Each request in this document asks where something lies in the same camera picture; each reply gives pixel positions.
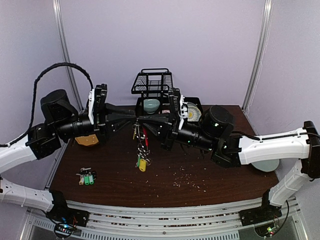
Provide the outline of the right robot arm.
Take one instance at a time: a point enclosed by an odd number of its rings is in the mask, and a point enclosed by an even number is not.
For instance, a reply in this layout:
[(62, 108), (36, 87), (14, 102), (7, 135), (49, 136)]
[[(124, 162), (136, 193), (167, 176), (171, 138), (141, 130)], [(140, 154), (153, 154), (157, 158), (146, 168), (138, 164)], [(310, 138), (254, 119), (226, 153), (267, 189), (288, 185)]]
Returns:
[(292, 169), (263, 195), (261, 205), (241, 210), (243, 226), (272, 220), (282, 215), (281, 208), (305, 183), (320, 176), (320, 136), (313, 122), (278, 134), (253, 136), (235, 131), (235, 117), (225, 108), (213, 105), (198, 122), (188, 122), (176, 109), (169, 113), (139, 116), (138, 123), (161, 140), (170, 150), (180, 143), (211, 153), (211, 160), (223, 168), (237, 168), (256, 162), (296, 159)]

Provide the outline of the large keyring with red handle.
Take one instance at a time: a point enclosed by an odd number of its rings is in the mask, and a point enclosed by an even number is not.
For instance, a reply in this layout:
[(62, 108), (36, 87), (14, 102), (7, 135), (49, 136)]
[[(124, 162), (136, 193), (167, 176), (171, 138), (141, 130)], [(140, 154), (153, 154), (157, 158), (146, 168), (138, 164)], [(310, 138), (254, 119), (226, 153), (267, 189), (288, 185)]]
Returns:
[(151, 164), (149, 140), (147, 130), (136, 120), (133, 124), (133, 140), (137, 142), (137, 160), (135, 167), (141, 172), (145, 172), (147, 167)]

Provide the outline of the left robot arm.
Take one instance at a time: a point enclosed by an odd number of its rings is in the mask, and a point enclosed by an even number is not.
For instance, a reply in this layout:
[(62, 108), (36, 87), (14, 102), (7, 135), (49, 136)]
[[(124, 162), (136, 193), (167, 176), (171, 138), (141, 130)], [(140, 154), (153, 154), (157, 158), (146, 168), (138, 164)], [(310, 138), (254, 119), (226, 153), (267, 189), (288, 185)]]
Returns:
[[(100, 143), (136, 118), (132, 110), (106, 103), (107, 90), (98, 85), (89, 93), (89, 104), (79, 113), (67, 92), (57, 89), (40, 100), (44, 123), (31, 126), (26, 133), (0, 149), (0, 171), (44, 159), (72, 138), (95, 135)], [(47, 218), (85, 227), (89, 213), (70, 208), (59, 190), (38, 190), (0, 179), (0, 201), (45, 212)]]

